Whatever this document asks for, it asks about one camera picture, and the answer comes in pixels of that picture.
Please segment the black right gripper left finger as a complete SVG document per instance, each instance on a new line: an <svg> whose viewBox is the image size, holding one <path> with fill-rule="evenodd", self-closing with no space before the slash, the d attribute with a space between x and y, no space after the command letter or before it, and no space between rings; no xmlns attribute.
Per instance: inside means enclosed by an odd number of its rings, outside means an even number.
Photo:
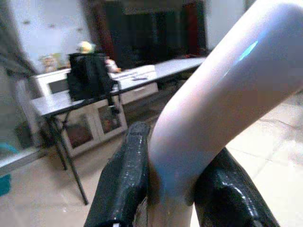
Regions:
<svg viewBox="0 0 303 227"><path fill-rule="evenodd" d="M132 227L148 188L148 135L145 122L132 124L121 147L103 168L86 227Z"/></svg>

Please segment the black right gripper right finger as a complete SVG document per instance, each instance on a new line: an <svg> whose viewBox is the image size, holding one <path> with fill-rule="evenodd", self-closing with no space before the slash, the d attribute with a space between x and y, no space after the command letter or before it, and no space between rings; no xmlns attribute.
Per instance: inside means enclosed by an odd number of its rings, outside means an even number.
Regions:
<svg viewBox="0 0 303 227"><path fill-rule="evenodd" d="M245 169L222 149L200 175L194 204L201 227L277 227Z"/></svg>

